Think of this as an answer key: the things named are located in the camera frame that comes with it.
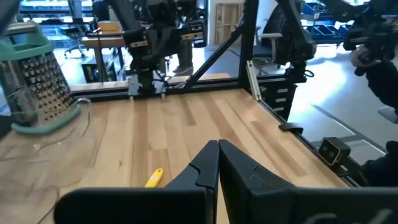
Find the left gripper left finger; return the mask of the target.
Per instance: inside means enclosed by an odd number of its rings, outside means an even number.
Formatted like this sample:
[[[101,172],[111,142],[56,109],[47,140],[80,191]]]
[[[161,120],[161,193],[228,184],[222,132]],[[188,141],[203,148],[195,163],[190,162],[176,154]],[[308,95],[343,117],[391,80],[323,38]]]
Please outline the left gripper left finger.
[[[216,224],[220,147],[209,141],[165,187],[73,190],[55,204],[55,224]]]

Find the yellow plastic spoon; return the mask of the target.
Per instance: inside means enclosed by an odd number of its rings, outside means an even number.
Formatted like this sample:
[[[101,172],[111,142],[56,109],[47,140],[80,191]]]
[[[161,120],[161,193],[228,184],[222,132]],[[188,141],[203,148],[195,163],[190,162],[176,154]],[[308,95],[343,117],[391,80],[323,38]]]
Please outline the yellow plastic spoon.
[[[149,179],[148,179],[148,181],[146,182],[146,184],[145,184],[144,187],[145,187],[145,188],[154,188],[154,187],[157,187],[158,184],[159,184],[159,182],[160,182],[161,179],[162,179],[163,173],[164,173],[163,169],[161,169],[161,168],[156,169],[156,170],[152,173],[152,175],[149,177]]]

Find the clear plastic bin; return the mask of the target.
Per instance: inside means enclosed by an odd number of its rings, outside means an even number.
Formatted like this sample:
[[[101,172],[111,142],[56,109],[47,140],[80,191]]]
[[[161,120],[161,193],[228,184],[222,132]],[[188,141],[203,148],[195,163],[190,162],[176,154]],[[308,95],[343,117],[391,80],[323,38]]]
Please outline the clear plastic bin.
[[[91,108],[82,98],[39,111],[36,133],[12,130],[0,140],[0,224],[43,224],[62,189],[84,178],[96,144]]]

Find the person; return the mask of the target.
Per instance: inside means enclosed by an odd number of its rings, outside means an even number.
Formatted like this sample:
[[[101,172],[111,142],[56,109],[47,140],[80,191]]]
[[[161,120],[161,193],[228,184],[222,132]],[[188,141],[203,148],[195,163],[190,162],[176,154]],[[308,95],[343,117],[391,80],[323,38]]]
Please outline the person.
[[[370,0],[359,7],[357,17],[382,16],[390,11],[398,10],[398,0]],[[355,74],[365,75],[368,87],[379,100],[387,106],[398,111],[398,67],[392,60],[380,62],[370,67],[356,67]]]
[[[191,40],[182,41],[177,57],[178,66],[173,71],[175,74],[182,74],[193,70],[193,50]]]

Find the person's hand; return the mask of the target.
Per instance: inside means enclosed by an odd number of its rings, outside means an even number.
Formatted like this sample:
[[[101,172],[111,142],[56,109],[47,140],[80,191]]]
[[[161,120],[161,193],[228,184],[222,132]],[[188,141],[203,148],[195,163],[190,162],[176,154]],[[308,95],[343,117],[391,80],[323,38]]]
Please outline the person's hand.
[[[375,64],[380,63],[380,60],[373,60],[372,62],[366,62],[363,63],[360,59],[359,56],[362,54],[367,54],[368,48],[365,47],[364,45],[360,45],[356,50],[352,51],[350,53],[350,60],[351,63],[354,67],[370,67]]]

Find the teal metal box grater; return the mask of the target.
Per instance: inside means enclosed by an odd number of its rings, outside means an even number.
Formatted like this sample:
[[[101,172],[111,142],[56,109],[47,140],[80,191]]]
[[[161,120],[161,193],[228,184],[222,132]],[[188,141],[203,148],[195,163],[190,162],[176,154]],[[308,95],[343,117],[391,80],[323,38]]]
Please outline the teal metal box grater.
[[[52,43],[34,21],[12,23],[0,38],[0,85],[18,133],[48,134],[81,112]]]

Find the black office chair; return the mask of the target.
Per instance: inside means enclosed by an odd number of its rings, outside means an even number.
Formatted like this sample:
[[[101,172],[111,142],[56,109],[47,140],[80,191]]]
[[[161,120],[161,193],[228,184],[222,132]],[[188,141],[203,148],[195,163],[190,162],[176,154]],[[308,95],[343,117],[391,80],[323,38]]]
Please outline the black office chair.
[[[275,0],[276,7],[262,33],[256,31],[259,42],[253,47],[253,59],[263,65],[286,65],[284,76],[295,83],[306,81],[311,73],[307,61],[314,58],[317,45],[301,23],[302,0]]]

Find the wooden desk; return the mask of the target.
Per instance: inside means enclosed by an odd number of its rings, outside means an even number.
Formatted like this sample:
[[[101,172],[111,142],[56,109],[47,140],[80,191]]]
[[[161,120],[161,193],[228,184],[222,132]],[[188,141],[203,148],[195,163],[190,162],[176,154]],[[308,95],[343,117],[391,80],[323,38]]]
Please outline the wooden desk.
[[[121,71],[124,69],[124,57],[122,49],[126,47],[125,41],[121,35],[116,34],[90,34],[82,39],[83,45],[94,50],[95,60],[98,69],[99,82],[117,81],[118,74],[114,72],[114,76],[108,75],[108,70],[113,66],[116,59],[119,60]],[[112,60],[106,64],[104,62],[102,49],[111,49]]]

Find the blue storage bin shelf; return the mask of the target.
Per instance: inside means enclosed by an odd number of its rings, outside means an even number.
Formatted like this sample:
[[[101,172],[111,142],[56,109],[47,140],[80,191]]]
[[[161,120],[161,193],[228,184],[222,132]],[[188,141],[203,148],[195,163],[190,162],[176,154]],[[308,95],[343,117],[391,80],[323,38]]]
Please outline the blue storage bin shelf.
[[[323,3],[306,0],[302,8],[303,28],[317,44],[340,45],[352,22],[338,22]]]

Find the yellow cardboard box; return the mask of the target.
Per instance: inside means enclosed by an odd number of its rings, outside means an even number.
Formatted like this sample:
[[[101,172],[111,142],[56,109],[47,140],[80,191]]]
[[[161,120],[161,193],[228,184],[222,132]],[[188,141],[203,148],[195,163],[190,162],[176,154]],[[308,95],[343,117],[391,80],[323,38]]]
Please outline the yellow cardboard box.
[[[101,32],[120,32],[121,31],[118,22],[100,21],[97,23],[97,25]]]

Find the black handheld device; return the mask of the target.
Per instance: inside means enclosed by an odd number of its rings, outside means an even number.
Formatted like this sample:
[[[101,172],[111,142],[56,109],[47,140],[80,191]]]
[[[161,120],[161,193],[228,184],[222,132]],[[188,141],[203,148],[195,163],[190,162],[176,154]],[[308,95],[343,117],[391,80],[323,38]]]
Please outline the black handheld device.
[[[392,60],[397,46],[398,24],[388,22],[382,16],[357,17],[343,42],[347,51],[366,48],[358,55],[358,60],[365,66]]]

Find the wooden pallet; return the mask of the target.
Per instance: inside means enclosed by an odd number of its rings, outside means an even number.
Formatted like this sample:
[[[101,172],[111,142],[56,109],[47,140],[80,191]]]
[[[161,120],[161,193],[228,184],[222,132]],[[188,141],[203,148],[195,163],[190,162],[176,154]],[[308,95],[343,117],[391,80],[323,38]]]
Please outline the wooden pallet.
[[[215,44],[221,45],[239,25],[243,3],[218,3],[216,5]]]

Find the black slotted bracket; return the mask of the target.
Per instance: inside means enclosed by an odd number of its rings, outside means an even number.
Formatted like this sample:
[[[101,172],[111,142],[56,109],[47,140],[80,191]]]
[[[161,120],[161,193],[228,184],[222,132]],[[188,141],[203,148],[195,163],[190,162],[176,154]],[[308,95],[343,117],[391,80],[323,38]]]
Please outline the black slotted bracket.
[[[297,85],[287,81],[260,83],[262,99],[286,121],[289,118]]]

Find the white aluminium bracket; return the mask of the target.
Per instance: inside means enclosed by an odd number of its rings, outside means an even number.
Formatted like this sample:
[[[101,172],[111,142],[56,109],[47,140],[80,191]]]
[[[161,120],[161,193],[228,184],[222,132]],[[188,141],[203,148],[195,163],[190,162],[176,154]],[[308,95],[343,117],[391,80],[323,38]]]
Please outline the white aluminium bracket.
[[[256,101],[261,101],[262,100],[261,91],[260,91],[260,88],[259,88],[259,84],[258,84],[258,81],[257,81],[257,75],[256,75],[256,71],[254,69],[254,65],[253,65],[252,60],[247,60],[246,61],[246,71],[247,71],[248,78],[249,78],[249,83],[250,83],[250,87],[251,87],[252,97]]]

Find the black aluminium table frame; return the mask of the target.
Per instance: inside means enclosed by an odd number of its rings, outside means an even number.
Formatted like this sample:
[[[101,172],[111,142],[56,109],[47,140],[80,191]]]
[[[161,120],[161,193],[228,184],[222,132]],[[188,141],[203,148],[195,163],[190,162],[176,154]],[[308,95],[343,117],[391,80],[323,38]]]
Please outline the black aluminium table frame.
[[[89,90],[89,85],[83,85],[82,90],[73,90],[74,98],[88,98],[90,100],[117,100],[121,98],[132,97],[134,99],[144,99],[153,98],[156,96],[165,95],[181,95],[187,93],[199,93],[207,91],[220,91],[220,90],[233,90],[233,89],[243,89],[248,93],[251,93],[251,87],[249,83],[248,74],[246,71],[246,61],[252,60],[252,50],[254,43],[254,32],[249,30],[255,26],[254,17],[257,13],[253,9],[245,9],[242,22],[237,28],[232,32],[232,34],[227,38],[227,40],[221,44],[221,46],[211,55],[211,57],[204,62],[204,64],[199,68],[199,70],[190,75],[185,81],[177,82],[159,82],[159,86],[155,90],[150,92],[141,92],[139,89],[138,79],[132,78],[127,82],[125,87],[117,88],[102,88],[102,89],[92,89]],[[201,81],[200,78],[204,76],[205,72],[224,54],[232,43],[239,37],[242,38],[241,42],[241,54],[239,56],[239,75],[236,78],[221,78],[221,79],[210,79]],[[258,77],[257,81],[260,88],[260,83],[272,82],[272,81],[282,81],[291,79],[285,77],[284,75],[265,76]],[[262,99],[261,101],[256,101],[262,106],[265,106],[271,115],[273,115],[277,120],[279,120],[279,125],[283,123],[288,123],[284,118],[279,116],[266,102]],[[303,139],[302,134],[293,134],[300,140]]]

